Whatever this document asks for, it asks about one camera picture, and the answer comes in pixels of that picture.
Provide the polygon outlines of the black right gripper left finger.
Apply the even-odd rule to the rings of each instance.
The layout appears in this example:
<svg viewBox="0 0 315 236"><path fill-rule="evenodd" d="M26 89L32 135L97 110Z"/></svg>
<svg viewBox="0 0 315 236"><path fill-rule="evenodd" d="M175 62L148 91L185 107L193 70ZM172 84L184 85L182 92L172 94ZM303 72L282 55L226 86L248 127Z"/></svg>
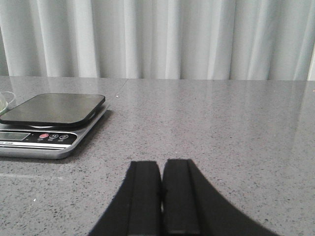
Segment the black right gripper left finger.
<svg viewBox="0 0 315 236"><path fill-rule="evenodd" d="M161 178L155 161L132 161L90 236L160 236Z"/></svg>

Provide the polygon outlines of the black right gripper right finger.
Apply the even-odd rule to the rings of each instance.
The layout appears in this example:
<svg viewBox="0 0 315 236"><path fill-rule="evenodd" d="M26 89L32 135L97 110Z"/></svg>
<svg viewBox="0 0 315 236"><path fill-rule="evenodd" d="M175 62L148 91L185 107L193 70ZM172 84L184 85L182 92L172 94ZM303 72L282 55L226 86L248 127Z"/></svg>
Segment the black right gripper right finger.
<svg viewBox="0 0 315 236"><path fill-rule="evenodd" d="M225 199L191 159L169 159L163 171L166 236L273 236Z"/></svg>

